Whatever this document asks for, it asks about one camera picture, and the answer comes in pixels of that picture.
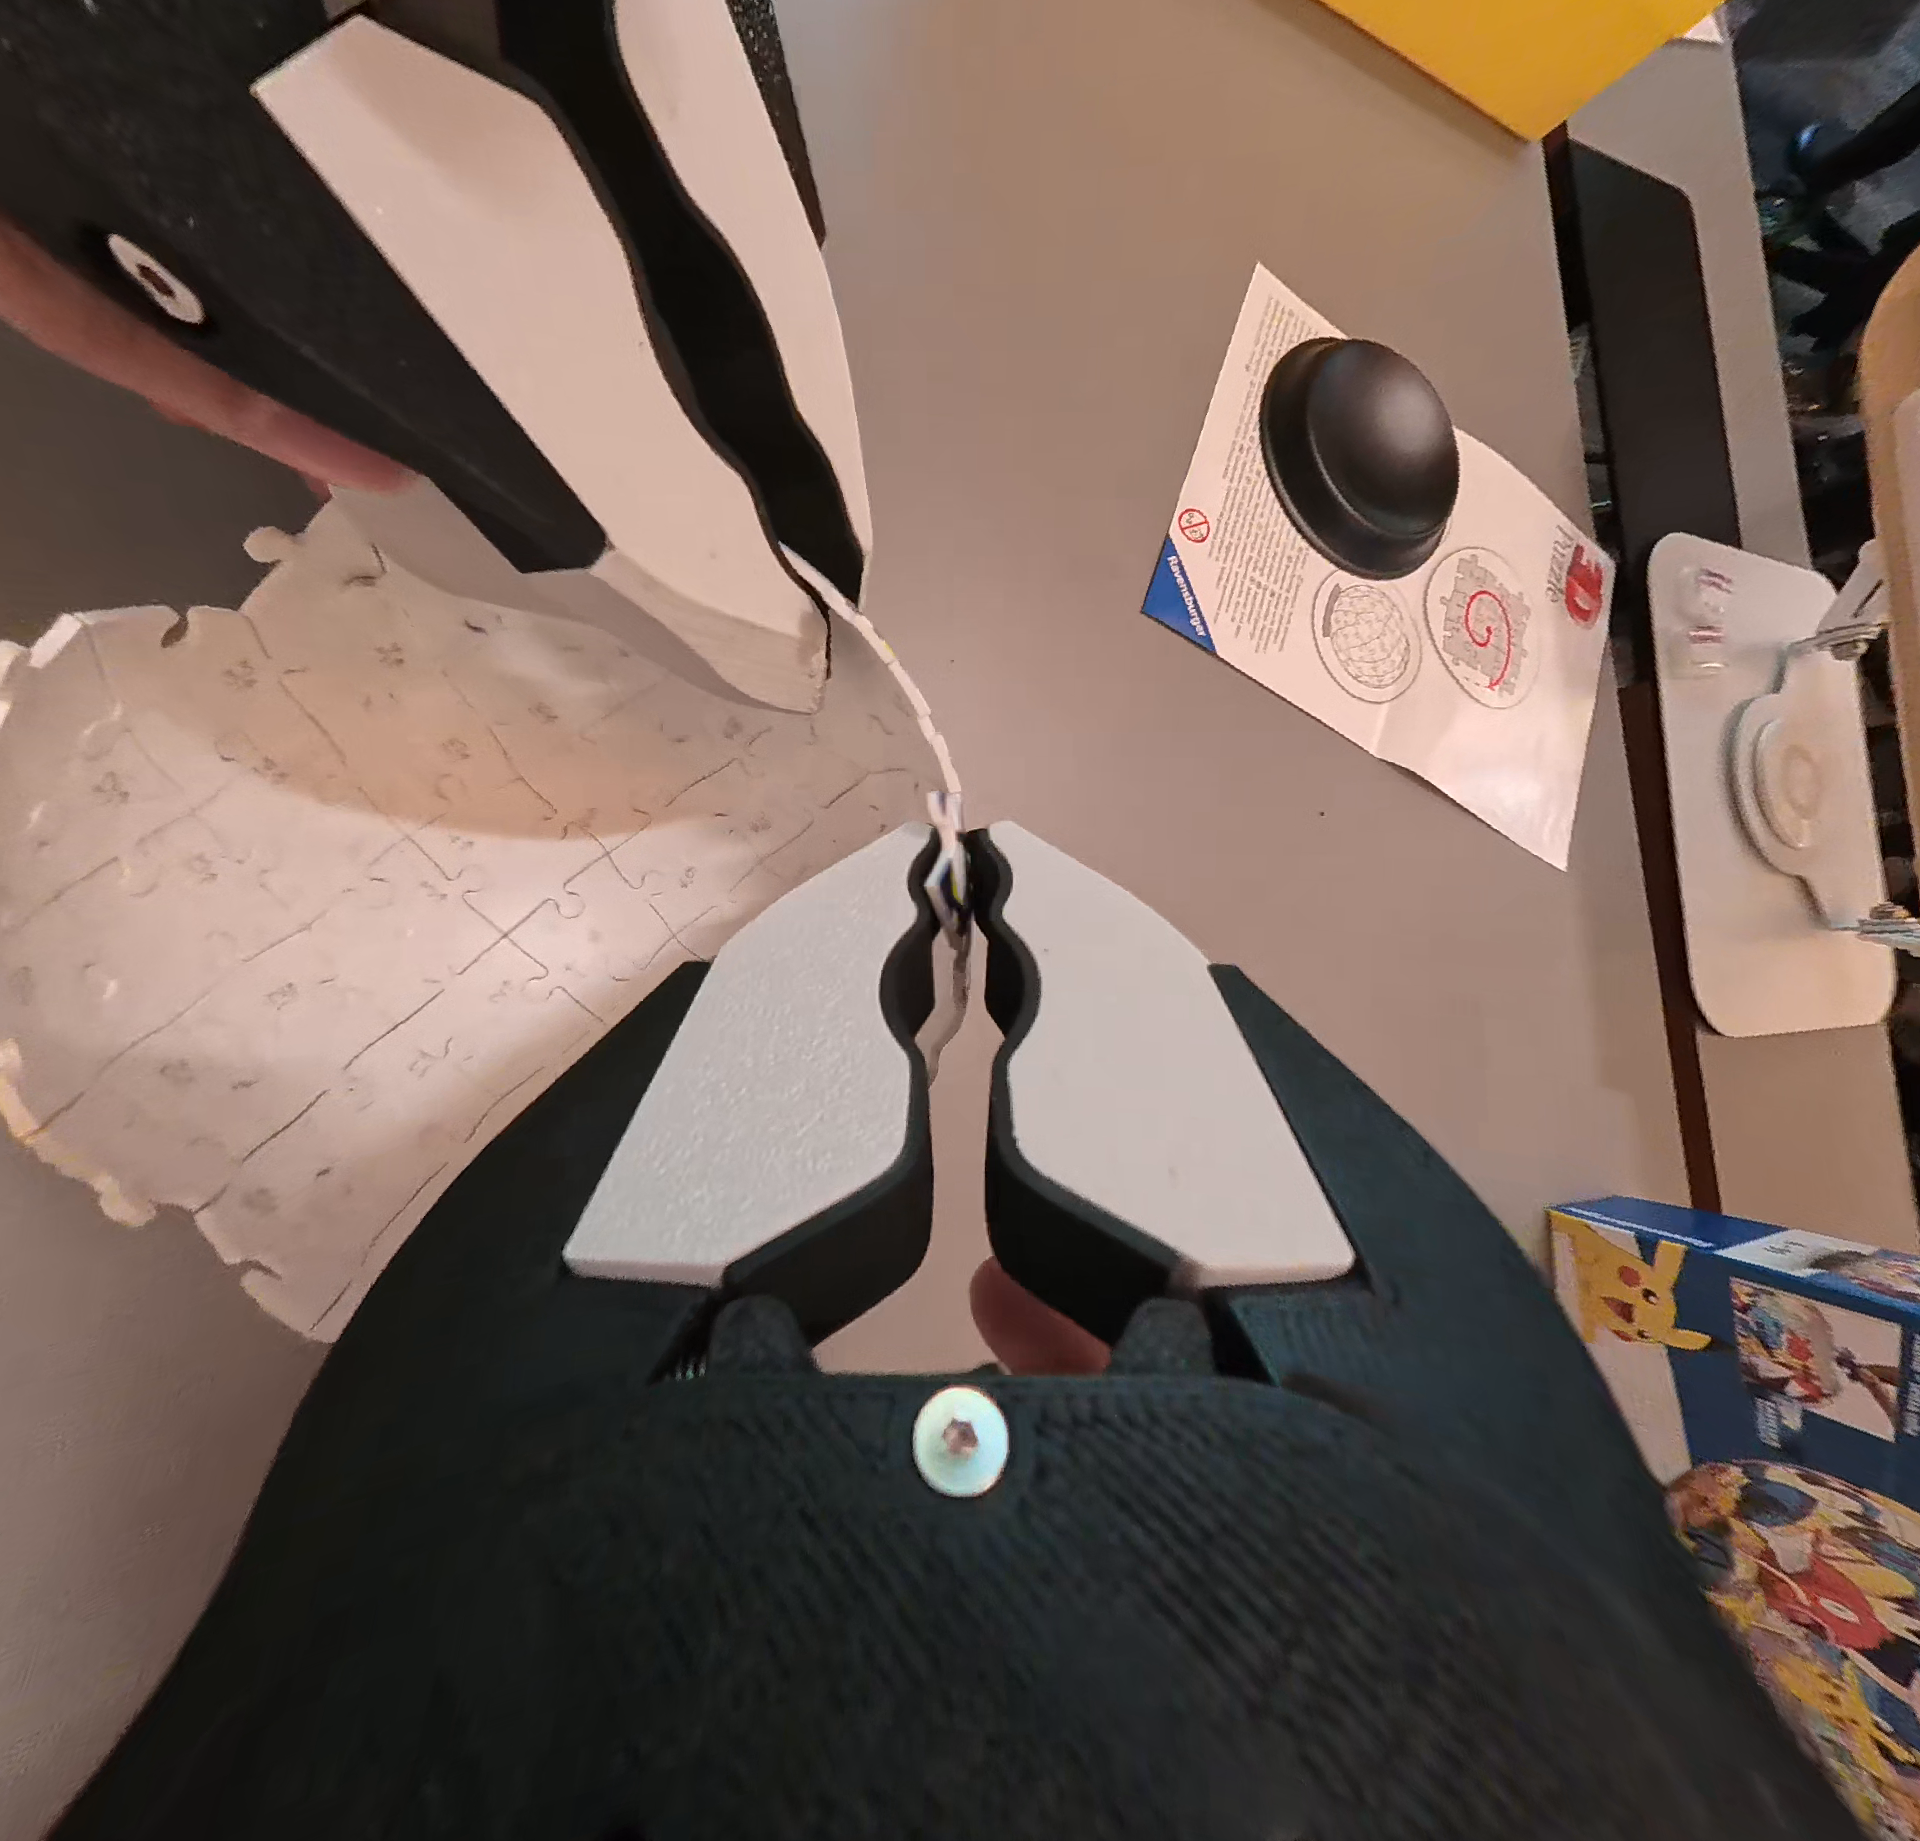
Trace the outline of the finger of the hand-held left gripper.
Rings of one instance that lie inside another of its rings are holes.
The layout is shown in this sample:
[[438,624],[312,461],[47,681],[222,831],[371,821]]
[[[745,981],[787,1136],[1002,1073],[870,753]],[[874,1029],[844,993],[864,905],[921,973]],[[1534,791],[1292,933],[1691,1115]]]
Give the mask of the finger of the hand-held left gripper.
[[501,0],[501,57],[604,191],[684,414],[859,602],[871,510],[774,0]]
[[602,631],[745,704],[818,709],[828,622],[675,396],[630,258],[546,110],[367,17],[253,98],[599,531],[586,564],[474,562],[449,591]]

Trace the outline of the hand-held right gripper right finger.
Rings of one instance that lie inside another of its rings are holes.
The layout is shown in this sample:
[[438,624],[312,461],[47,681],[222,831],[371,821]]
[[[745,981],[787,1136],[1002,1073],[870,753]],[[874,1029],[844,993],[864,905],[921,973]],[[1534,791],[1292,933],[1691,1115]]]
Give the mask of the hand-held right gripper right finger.
[[1001,1270],[1114,1345],[1146,1302],[1350,1278],[1356,1250],[1201,950],[1024,827],[969,837]]

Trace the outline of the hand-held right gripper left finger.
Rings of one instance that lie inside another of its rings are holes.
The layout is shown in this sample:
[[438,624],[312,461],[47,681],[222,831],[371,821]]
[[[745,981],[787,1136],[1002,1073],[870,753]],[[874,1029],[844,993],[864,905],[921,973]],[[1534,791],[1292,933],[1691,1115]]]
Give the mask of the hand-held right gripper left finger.
[[913,1278],[941,851],[900,827],[733,933],[564,1248],[572,1276],[769,1298],[811,1343]]

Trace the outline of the colourful puzzle ball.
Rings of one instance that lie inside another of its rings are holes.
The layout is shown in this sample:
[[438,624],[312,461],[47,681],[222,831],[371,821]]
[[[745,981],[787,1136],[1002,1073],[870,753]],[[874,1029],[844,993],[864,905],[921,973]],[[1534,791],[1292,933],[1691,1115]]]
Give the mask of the colourful puzzle ball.
[[416,581],[343,508],[248,552],[237,609],[4,643],[2,1103],[326,1343],[604,1031],[949,772],[859,624],[789,715]]

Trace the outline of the black round ball stand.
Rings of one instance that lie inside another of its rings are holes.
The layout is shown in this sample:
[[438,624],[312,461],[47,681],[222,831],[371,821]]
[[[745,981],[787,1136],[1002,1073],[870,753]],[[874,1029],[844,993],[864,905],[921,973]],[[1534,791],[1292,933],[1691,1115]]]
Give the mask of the black round ball stand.
[[1427,376],[1378,341],[1311,340],[1259,391],[1259,459],[1286,520],[1361,581],[1404,581],[1439,549],[1461,454]]

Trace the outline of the blue puzzle box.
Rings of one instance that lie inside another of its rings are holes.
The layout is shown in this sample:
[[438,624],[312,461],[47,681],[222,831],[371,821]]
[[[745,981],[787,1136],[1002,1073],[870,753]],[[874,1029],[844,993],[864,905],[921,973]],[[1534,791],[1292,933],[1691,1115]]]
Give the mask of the blue puzzle box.
[[1614,1199],[1553,1289],[1723,1627],[1858,1824],[1918,1834],[1918,1257]]

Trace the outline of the person's left hand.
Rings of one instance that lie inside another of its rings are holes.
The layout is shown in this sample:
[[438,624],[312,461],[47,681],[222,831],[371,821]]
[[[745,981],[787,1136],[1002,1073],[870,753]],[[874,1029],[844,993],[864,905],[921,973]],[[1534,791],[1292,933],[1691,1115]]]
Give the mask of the person's left hand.
[[161,418],[277,461],[321,496],[397,494],[416,477],[204,364],[2,224],[2,320],[74,369],[134,395]]

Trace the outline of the person's right hand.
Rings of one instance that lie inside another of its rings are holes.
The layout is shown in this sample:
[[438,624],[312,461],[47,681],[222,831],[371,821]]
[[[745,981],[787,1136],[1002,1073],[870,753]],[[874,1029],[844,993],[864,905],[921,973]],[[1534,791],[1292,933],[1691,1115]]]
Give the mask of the person's right hand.
[[969,1294],[972,1327],[1004,1375],[1096,1377],[1107,1370],[1109,1347],[1033,1298],[997,1259],[975,1270]]

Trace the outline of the printed instruction sheet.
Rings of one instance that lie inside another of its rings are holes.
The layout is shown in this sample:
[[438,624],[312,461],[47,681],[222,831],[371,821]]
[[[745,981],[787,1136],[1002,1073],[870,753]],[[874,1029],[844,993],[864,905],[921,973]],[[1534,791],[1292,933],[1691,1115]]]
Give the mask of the printed instruction sheet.
[[1614,562],[1455,423],[1461,489],[1437,554],[1404,581],[1321,557],[1275,500],[1257,432],[1276,358],[1321,336],[1351,340],[1251,271],[1141,616],[1561,871]]

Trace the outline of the white round disc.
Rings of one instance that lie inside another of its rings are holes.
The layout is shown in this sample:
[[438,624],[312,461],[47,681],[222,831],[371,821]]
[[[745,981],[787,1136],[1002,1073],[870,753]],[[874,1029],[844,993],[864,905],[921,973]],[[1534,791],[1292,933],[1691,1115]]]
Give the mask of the white round disc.
[[1767,869],[1816,897],[1875,888],[1875,795],[1851,663],[1783,655],[1777,684],[1736,709],[1726,772],[1740,826]]

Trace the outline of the round wooden stool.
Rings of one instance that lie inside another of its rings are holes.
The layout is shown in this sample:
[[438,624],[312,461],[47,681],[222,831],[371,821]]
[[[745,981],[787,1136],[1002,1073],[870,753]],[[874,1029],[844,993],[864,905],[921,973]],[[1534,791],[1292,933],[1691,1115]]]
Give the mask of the round wooden stool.
[[1860,423],[1886,585],[1890,672],[1918,701],[1918,256],[1879,295],[1860,336]]

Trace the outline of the white flat base plate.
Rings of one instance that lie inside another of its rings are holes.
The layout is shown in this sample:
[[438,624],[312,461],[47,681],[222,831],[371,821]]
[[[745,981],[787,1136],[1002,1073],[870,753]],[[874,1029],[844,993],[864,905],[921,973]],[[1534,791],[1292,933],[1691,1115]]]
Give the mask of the white flat base plate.
[[1723,1038],[1883,1023],[1892,946],[1875,791],[1845,626],[1818,572],[1693,535],[1646,594],[1693,1001]]

